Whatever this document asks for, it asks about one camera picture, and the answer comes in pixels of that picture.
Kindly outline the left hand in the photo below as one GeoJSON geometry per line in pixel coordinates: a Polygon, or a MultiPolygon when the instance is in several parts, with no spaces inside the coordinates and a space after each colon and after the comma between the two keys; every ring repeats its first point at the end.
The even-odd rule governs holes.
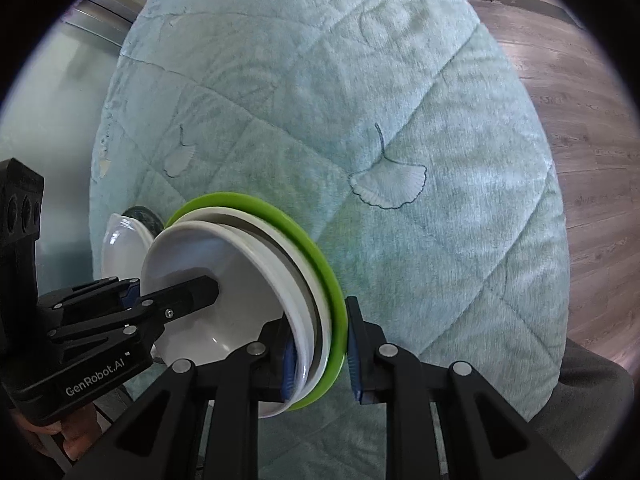
{"type": "Polygon", "coordinates": [[[9,410],[18,431],[38,452],[49,455],[42,444],[41,436],[63,437],[64,452],[70,460],[79,460],[101,437],[102,429],[98,423],[98,413],[93,404],[88,404],[66,416],[60,422],[48,426],[35,426],[16,408],[9,410]]]}

